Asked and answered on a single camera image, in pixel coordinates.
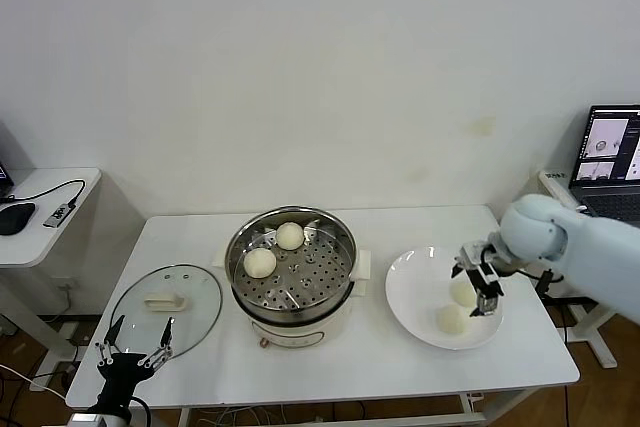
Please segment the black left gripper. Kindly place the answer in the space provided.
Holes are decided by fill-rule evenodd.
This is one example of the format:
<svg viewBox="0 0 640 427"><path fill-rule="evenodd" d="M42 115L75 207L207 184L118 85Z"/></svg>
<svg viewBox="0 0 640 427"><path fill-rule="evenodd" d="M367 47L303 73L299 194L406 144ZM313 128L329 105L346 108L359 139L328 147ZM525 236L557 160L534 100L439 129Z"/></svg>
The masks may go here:
<svg viewBox="0 0 640 427"><path fill-rule="evenodd" d="M169 317L166 322L159 346L146 356L138 353L120 353L116 341L124 319L125 316L120 315L108 328L103 340L94 344L98 364L101 365L98 371L105 380L98 395L98 403L107 406L128 406L136 386L153 376L151 367L162 367L173 356L173 317Z"/></svg>

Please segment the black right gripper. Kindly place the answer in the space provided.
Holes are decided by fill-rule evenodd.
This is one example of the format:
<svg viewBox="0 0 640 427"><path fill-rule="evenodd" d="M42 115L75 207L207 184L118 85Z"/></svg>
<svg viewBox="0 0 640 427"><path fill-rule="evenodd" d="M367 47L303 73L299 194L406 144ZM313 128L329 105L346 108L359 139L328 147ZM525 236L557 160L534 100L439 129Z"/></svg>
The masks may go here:
<svg viewBox="0 0 640 427"><path fill-rule="evenodd" d="M491 264L495 254L496 249L492 246L483 246L479 249L477 261L471 270L471 280L476 291L481 295L477 297L476 307L470 313L471 317L492 315L496 310L496 300L504 295L499 276ZM452 268L451 277L455 278L465 270L465 262L457 259Z"/></svg>

